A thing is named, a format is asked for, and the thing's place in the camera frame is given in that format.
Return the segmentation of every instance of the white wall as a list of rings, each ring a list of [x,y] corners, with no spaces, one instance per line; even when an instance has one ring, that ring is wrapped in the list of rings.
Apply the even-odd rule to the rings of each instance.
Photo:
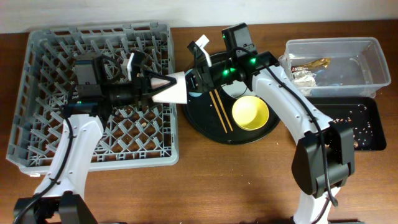
[[[172,27],[398,18],[398,0],[0,0],[0,32],[161,20]]]

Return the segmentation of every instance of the black tray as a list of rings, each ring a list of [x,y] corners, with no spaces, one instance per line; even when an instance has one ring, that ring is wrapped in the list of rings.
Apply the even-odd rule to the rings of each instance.
[[[347,122],[358,143],[355,150],[380,151],[387,147],[376,102],[369,97],[308,98],[322,113]]]
[[[215,97],[221,117],[223,117],[225,127],[228,131],[227,133],[224,131],[209,93],[204,93],[198,97],[192,97],[188,94],[188,104],[183,105],[183,112],[189,123],[209,139],[223,144],[246,144],[263,138],[278,125],[279,117],[271,107],[267,105],[269,109],[269,119],[262,128],[254,131],[241,129],[232,117],[232,107],[236,99],[230,97],[222,89],[219,90],[218,93],[223,102],[229,122],[232,125],[232,132],[224,118],[223,112],[214,93],[213,96]]]

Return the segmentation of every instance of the chopsticks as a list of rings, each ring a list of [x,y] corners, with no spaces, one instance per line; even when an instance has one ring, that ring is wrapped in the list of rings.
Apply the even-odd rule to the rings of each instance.
[[[223,110],[223,113],[224,113],[224,116],[225,116],[225,118],[226,118],[226,122],[228,122],[229,128],[231,128],[231,131],[234,131],[234,130],[232,129],[231,123],[229,122],[228,116],[227,116],[226,113],[225,113],[223,102],[221,101],[220,96],[218,95],[217,90],[214,90],[214,92],[216,93],[218,102],[220,103],[220,107],[221,107],[221,109]]]
[[[221,101],[220,96],[218,95],[217,90],[214,90],[214,92],[216,93],[218,103],[220,104],[220,107],[221,107],[221,109],[223,110],[223,114],[224,114],[224,116],[225,116],[225,118],[226,118],[226,121],[228,122],[229,128],[231,129],[231,131],[233,131],[232,126],[231,126],[231,123],[229,122],[228,116],[227,116],[226,113],[225,113],[225,109],[224,109],[224,106],[223,106],[223,102]],[[210,91],[209,94],[210,94],[211,100],[212,100],[212,102],[213,102],[213,105],[214,105],[214,107],[216,108],[216,111],[217,111],[218,117],[219,117],[219,119],[220,119],[220,121],[221,121],[221,124],[223,125],[224,131],[225,131],[225,133],[227,133],[227,130],[226,130],[226,127],[225,127],[223,118],[221,117],[221,114],[220,114],[220,111],[219,111],[218,106],[217,106],[217,104],[216,104],[216,101],[214,100],[213,93]]]
[[[220,119],[220,121],[221,121],[221,124],[222,124],[223,127],[224,127],[224,131],[225,131],[225,133],[227,133],[226,128],[225,128],[225,124],[224,124],[224,121],[223,121],[223,118],[221,117],[220,111],[218,110],[218,106],[217,106],[217,104],[216,104],[216,101],[214,100],[213,93],[212,93],[212,92],[209,92],[209,93],[210,93],[211,100],[213,101],[213,105],[214,105],[214,107],[216,108],[216,111],[217,111],[218,117],[219,117],[219,119]]]

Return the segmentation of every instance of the wooden surface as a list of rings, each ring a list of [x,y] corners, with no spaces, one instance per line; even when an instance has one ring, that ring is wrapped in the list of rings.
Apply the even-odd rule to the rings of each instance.
[[[207,51],[224,49],[223,27],[172,29],[176,70],[187,70],[191,40],[206,34]],[[398,222],[398,21],[249,26],[259,52],[277,57],[290,39],[375,37],[392,83],[377,92],[387,149],[357,152],[355,175],[337,196],[330,219]],[[31,196],[42,178],[28,177],[5,160],[27,34],[0,35],[0,223],[10,223],[19,197]],[[295,145],[280,123],[266,138],[242,146],[215,143],[195,131],[178,110],[180,160],[174,166],[90,172],[85,201],[101,222],[239,223],[289,218],[300,189],[290,166]]]

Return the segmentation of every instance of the gray dish rack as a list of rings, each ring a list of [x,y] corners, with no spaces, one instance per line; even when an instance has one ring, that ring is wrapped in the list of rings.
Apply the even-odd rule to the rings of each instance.
[[[174,73],[173,40],[167,24],[68,27],[30,33],[7,160],[25,174],[45,174],[62,132],[59,106],[66,103],[67,92],[76,83],[75,57],[96,52],[122,64],[135,51],[148,55],[146,69],[163,75]],[[116,72],[112,63],[105,69],[110,77]],[[126,81],[124,69],[118,82]],[[166,166],[178,161],[175,104],[147,111],[126,106],[115,114],[94,151],[90,171]]]

